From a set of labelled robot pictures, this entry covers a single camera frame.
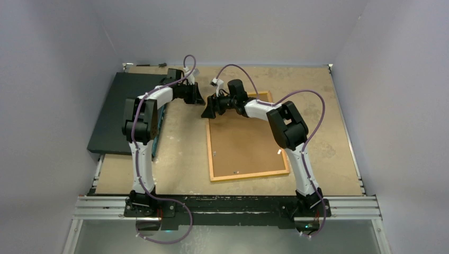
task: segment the gray wall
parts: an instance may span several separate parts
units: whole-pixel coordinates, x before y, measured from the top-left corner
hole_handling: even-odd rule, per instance
[[[60,253],[119,60],[87,1],[0,3],[1,253]]]
[[[93,0],[120,60],[316,65],[335,60],[367,0]]]
[[[449,249],[449,2],[372,0],[333,76],[394,253]]]

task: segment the corkboard frame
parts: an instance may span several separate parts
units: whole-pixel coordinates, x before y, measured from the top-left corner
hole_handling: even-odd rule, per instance
[[[259,94],[266,94],[268,98],[268,102],[273,102],[273,98],[271,96],[270,91],[261,91]],[[249,97],[255,97],[255,93],[248,93]],[[213,155],[212,155],[212,142],[211,142],[211,134],[210,134],[210,125],[209,119],[206,121],[206,138],[207,138],[207,147],[208,147],[208,160],[209,160],[209,176],[211,182],[220,182],[226,180],[235,180],[235,179],[245,179],[245,178],[254,178],[254,177],[264,177],[264,176],[282,176],[288,175],[290,173],[289,162],[287,161],[287,154],[284,149],[281,149],[282,160],[284,162],[283,170],[274,170],[274,171],[265,171],[259,173],[249,173],[249,174],[241,174],[241,175],[229,175],[229,176],[214,176],[213,173]]]

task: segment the wooden table surface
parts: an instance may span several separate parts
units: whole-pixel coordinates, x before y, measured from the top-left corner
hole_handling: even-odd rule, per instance
[[[221,67],[198,67],[195,78],[204,99],[215,92],[209,85]],[[298,89],[313,89],[326,102],[326,114],[310,141],[313,172],[324,195],[361,195],[358,177],[335,95],[331,75],[325,67],[245,67],[258,90],[269,90],[273,101]],[[132,67],[130,73],[166,74],[167,68]],[[228,67],[221,75],[225,83],[241,79],[247,92],[254,89],[239,69]],[[301,93],[288,100],[295,103],[309,133],[321,116],[321,102],[312,93]],[[211,183],[206,146],[204,106],[186,105],[177,99],[167,104],[156,158],[152,164],[158,194],[294,195],[293,172],[273,176]],[[131,156],[105,155],[96,193],[128,194],[132,189]]]

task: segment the cable connector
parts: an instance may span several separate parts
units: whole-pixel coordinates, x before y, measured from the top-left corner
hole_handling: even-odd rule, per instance
[[[188,67],[184,67],[184,75],[188,75],[189,72],[189,68]],[[195,76],[198,75],[200,73],[200,71],[198,69],[194,69],[192,70],[192,74],[190,74],[187,77],[187,83],[189,85],[195,85]]]
[[[221,80],[219,78],[214,78],[211,81],[210,84],[215,87],[215,93],[216,93],[217,96],[219,96],[220,95],[220,89],[223,89],[223,86],[224,86],[225,83],[224,83],[223,80]]]

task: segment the purple cable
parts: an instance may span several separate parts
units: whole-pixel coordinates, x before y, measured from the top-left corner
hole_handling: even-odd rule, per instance
[[[183,77],[183,78],[180,79],[180,80],[171,82],[171,83],[169,83],[169,84],[163,85],[163,86],[161,86],[161,87],[155,88],[155,89],[153,89],[153,90],[147,92],[147,93],[145,94],[145,96],[143,96],[143,98],[140,100],[139,105],[137,106],[136,116],[138,116],[138,115],[140,114],[140,110],[141,110],[141,108],[142,108],[142,104],[143,104],[143,102],[145,101],[145,99],[148,98],[148,96],[149,96],[150,94],[152,94],[152,93],[154,93],[155,91],[160,90],[160,89],[162,89],[162,88],[165,88],[165,87],[168,87],[168,86],[176,85],[176,84],[178,84],[179,82],[182,82],[182,81],[186,80],[187,77],[190,76],[190,75],[192,74],[193,70],[194,70],[195,67],[196,67],[196,59],[195,59],[195,57],[194,57],[193,55],[187,55],[187,56],[184,58],[184,63],[185,63],[185,59],[186,59],[187,57],[192,57],[192,58],[193,58],[193,68],[192,68],[192,70],[191,70],[185,77]],[[137,227],[136,227],[137,235],[138,235],[139,237],[141,237],[142,239],[144,239],[144,240],[147,240],[147,241],[150,241],[150,242],[155,242],[155,243],[160,243],[160,244],[172,244],[172,243],[180,242],[180,241],[182,241],[184,238],[186,238],[186,237],[188,236],[188,234],[190,233],[190,231],[192,230],[192,227],[193,227],[193,217],[192,217],[192,212],[191,212],[190,209],[189,209],[184,203],[182,203],[181,201],[178,201],[178,200],[176,200],[176,199],[171,199],[171,198],[160,198],[160,197],[155,197],[155,196],[153,196],[153,195],[150,193],[150,191],[143,185],[143,181],[142,181],[142,179],[140,178],[139,164],[137,163],[137,162],[139,161],[139,148],[138,148],[137,142],[136,142],[136,140],[135,140],[135,138],[134,138],[134,133],[135,133],[135,130],[136,130],[137,119],[138,119],[138,117],[135,117],[135,118],[134,118],[134,122],[132,123],[131,139],[132,139],[132,142],[134,143],[134,145],[136,146],[136,175],[137,175],[137,177],[139,178],[139,184],[140,184],[140,186],[142,186],[143,190],[145,191],[145,193],[146,193],[148,196],[150,196],[151,198],[153,198],[153,199],[155,199],[155,200],[159,200],[159,201],[171,201],[171,202],[175,202],[175,203],[178,203],[178,204],[182,205],[182,206],[187,210],[187,213],[188,213],[188,215],[189,215],[189,217],[190,217],[190,225],[188,226],[187,232],[186,232],[182,237],[180,237],[180,238],[178,238],[178,239],[176,239],[176,240],[173,240],[173,241],[158,241],[158,240],[154,240],[154,239],[151,239],[151,238],[148,238],[148,237],[142,235],[142,234],[139,232],[139,230],[137,229]]]
[[[217,76],[215,77],[216,79],[218,79],[218,77],[220,76],[220,74],[229,66],[234,66],[239,68],[241,71],[243,71],[244,74],[246,74],[246,76],[248,77],[249,81],[251,82],[251,84],[253,85],[254,91],[256,92],[256,98],[257,98],[257,103],[262,104],[262,105],[266,105],[266,106],[272,106],[271,103],[269,102],[261,102],[260,98],[259,98],[259,92],[257,91],[256,85],[254,85],[253,79],[249,76],[249,74],[240,66],[235,65],[233,63],[230,63],[228,65],[223,66],[223,68],[221,68],[221,70],[218,72]]]
[[[303,93],[303,92],[310,92],[310,93],[316,94],[316,95],[320,98],[321,103],[322,103],[322,105],[323,105],[320,120],[318,121],[318,124],[317,124],[317,126],[315,127],[315,129],[313,130],[312,134],[310,134],[309,138],[306,140],[306,142],[305,142],[304,145],[302,146],[302,150],[301,150],[302,164],[304,165],[304,169],[306,170],[307,177],[310,178],[309,169],[307,168],[306,159],[304,158],[304,151],[306,150],[307,144],[308,144],[308,143],[310,142],[310,140],[313,138],[313,136],[315,135],[315,133],[317,133],[318,128],[320,128],[320,125],[321,125],[322,120],[323,120],[323,118],[324,118],[324,113],[325,113],[325,111],[326,111],[326,104],[325,104],[325,102],[324,102],[324,99],[323,99],[323,97],[322,97],[319,93],[315,92],[314,90],[302,89],[302,90],[298,90],[298,91],[291,92],[291,93],[287,94],[284,98],[280,99],[280,100],[279,100],[278,102],[276,102],[274,105],[278,105],[279,103],[283,102],[285,99],[287,99],[288,97],[290,97],[290,96],[292,96],[292,95],[294,95],[294,94],[297,94],[297,93]],[[310,183],[312,184],[313,190],[315,191],[315,193],[317,193],[318,197],[320,198],[321,205],[322,205],[323,211],[324,211],[324,214],[323,214],[323,221],[322,221],[322,223],[321,223],[321,225],[320,225],[320,228],[319,228],[315,233],[313,233],[313,234],[310,236],[310,237],[312,237],[312,236],[318,234],[318,233],[321,231],[321,229],[324,227],[324,224],[326,223],[326,205],[325,205],[325,203],[324,203],[323,197],[319,194],[319,192],[318,192],[318,190],[317,190],[315,184],[313,183],[313,181],[310,181]]]
[[[184,61],[183,61],[184,68],[187,67],[187,66],[185,65],[185,60],[186,60],[188,57],[192,57],[193,60],[195,61],[195,65],[196,65],[195,57],[194,57],[193,55],[187,55],[187,56],[184,57]]]

